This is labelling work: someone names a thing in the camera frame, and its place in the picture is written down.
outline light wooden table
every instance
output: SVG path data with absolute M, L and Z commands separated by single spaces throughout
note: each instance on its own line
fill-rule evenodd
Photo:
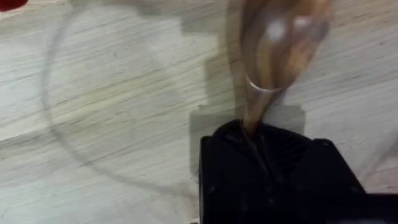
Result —
M 0 14 L 0 223 L 188 223 L 199 138 L 243 105 L 240 1 L 31 0 Z M 398 1 L 339 0 L 265 117 L 398 192 Z

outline wooden spoon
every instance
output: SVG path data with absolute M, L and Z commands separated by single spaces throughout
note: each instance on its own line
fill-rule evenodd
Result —
M 249 134 L 272 99 L 308 67 L 329 31 L 331 12 L 331 0 L 246 0 L 240 46 Z

